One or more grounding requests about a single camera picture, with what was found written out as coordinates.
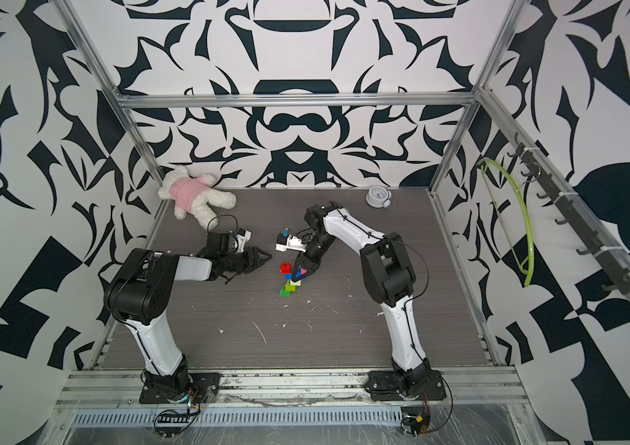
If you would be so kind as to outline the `green hoop tube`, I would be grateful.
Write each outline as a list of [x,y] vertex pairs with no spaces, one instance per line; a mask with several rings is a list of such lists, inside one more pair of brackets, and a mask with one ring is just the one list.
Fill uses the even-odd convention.
[[492,191],[492,188],[487,179],[487,173],[493,169],[498,171],[503,178],[505,179],[505,183],[511,188],[513,195],[515,196],[521,217],[522,223],[524,224],[525,229],[525,252],[526,256],[521,260],[515,251],[515,247],[512,244],[511,236],[509,235],[507,229],[504,224],[502,224],[502,230],[506,237],[506,240],[509,243],[509,247],[511,248],[513,259],[515,260],[515,264],[521,274],[524,275],[524,281],[522,282],[522,287],[526,289],[532,285],[532,281],[535,274],[535,238],[534,238],[534,230],[532,226],[532,220],[529,215],[529,211],[527,209],[527,205],[522,195],[522,190],[520,185],[517,184],[512,175],[507,171],[505,167],[503,167],[500,163],[490,158],[481,158],[478,163],[476,163],[476,168],[481,172],[481,176],[484,180],[485,188],[489,194],[489,198],[491,199],[492,204],[494,205],[494,213],[498,216],[498,220],[502,223],[502,218],[500,216],[500,210],[498,209],[498,202],[496,202],[495,195]]

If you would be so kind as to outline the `lime lego brick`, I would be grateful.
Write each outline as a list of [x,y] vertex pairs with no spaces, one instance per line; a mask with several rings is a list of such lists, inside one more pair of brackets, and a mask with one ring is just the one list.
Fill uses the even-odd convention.
[[301,287],[301,282],[293,282],[292,280],[288,280],[285,284],[285,290],[288,292],[294,292],[298,287]]

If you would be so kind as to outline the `red lego brick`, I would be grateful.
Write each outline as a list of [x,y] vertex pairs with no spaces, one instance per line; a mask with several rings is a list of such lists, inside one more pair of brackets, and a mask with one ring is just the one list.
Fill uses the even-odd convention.
[[282,263],[281,266],[280,266],[280,272],[282,274],[292,274],[293,267],[292,267],[291,263]]

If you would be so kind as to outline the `white plush toy pink shirt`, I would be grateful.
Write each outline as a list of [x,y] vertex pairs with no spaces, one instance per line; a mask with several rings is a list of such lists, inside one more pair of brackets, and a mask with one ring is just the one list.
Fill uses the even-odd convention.
[[192,215],[201,228],[213,230],[218,226],[213,207],[232,210],[237,204],[235,194],[214,188],[216,181],[212,174],[191,176],[185,166],[178,166],[166,174],[157,195],[161,200],[174,202],[177,220]]

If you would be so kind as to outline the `small white alarm clock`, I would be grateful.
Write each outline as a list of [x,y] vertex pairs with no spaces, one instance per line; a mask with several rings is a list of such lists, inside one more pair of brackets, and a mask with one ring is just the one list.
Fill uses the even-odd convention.
[[366,202],[374,209],[386,209],[392,204],[392,192],[384,187],[371,187]]

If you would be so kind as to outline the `black hook rack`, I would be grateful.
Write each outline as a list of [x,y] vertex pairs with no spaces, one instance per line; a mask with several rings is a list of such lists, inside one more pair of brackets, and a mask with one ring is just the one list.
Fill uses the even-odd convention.
[[587,204],[557,174],[541,148],[524,144],[519,133],[514,134],[514,144],[515,150],[509,156],[519,159],[526,166],[527,170],[522,173],[525,181],[539,184],[542,192],[537,197],[552,204],[561,213],[561,218],[555,223],[570,226],[583,243],[576,253],[593,257],[607,274],[608,282],[601,286],[602,289],[609,293],[619,291],[629,295],[630,267],[622,259],[624,249],[611,243],[609,237],[602,234],[600,223],[591,215]]

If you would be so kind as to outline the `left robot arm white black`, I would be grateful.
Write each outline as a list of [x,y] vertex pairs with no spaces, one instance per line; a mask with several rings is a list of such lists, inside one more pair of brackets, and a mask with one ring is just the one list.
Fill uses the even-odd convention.
[[103,305],[132,333],[145,361],[145,381],[184,391],[186,357],[177,346],[166,316],[173,286],[179,281],[231,281],[250,274],[272,259],[248,244],[251,233],[209,233],[196,254],[135,248],[108,285]]

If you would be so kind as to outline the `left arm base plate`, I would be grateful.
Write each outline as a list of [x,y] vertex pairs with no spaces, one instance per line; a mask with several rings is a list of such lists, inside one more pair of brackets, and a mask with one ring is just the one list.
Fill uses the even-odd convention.
[[189,373],[174,376],[157,376],[144,373],[140,404],[210,402],[220,390],[220,373]]

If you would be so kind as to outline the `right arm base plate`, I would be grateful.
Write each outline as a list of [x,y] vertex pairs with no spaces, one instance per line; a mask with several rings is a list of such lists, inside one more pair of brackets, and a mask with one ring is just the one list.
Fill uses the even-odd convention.
[[370,371],[364,384],[374,402],[446,400],[446,384],[437,370],[420,366],[411,372]]

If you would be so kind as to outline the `aluminium front rail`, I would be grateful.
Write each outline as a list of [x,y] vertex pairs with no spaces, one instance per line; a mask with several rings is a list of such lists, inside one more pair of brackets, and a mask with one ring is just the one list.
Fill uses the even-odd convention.
[[[461,404],[528,404],[522,380],[513,367],[441,367],[448,395]],[[372,404],[365,390],[366,368],[231,369],[207,383],[197,396],[207,407],[281,407]],[[71,374],[56,409],[142,408],[144,389],[136,370],[80,371]]]

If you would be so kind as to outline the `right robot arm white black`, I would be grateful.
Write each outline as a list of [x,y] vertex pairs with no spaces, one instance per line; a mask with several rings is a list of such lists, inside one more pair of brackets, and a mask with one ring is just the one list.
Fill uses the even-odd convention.
[[416,274],[403,239],[397,233],[387,235],[366,226],[334,201],[308,208],[305,221],[312,236],[296,257],[292,279],[299,282],[315,274],[334,241],[342,241],[359,254],[365,289],[385,316],[399,390],[413,391],[422,385],[431,365],[415,322]]

